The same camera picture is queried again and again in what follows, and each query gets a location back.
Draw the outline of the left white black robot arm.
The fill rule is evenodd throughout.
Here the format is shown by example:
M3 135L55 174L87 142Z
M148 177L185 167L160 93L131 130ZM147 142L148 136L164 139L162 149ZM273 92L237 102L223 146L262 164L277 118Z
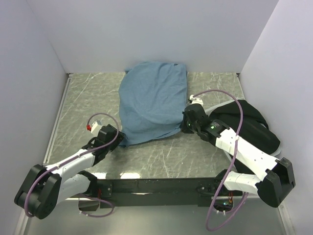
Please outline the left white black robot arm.
M30 168L14 203L29 217L44 219L62 201L82 194L99 195L98 179L86 170L102 161L124 140L125 134L108 124L72 156L55 164Z

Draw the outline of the cream pillow with bear print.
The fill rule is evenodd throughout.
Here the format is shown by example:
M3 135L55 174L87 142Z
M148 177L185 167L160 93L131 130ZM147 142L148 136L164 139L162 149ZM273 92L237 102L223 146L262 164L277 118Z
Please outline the cream pillow with bear print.
M160 61L148 61L139 63L125 70L126 74L147 76L185 76L187 70L185 64Z

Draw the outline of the blue fabric pillowcase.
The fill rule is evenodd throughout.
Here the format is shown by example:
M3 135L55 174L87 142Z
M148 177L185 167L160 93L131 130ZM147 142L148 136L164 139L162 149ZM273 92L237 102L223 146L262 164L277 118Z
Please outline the blue fabric pillowcase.
M121 145L158 140L180 132L187 102L187 75L126 74L119 86Z

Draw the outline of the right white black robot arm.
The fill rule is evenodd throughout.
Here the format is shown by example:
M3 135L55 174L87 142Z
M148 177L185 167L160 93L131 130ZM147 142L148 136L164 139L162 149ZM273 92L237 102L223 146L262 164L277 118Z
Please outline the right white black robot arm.
M252 171L252 174L245 174L238 169L216 181L215 191L219 195L234 190L257 194L267 205L276 208L295 187L291 161L261 151L223 121L211 119L198 103L185 108L182 131L196 133L203 141L227 152Z

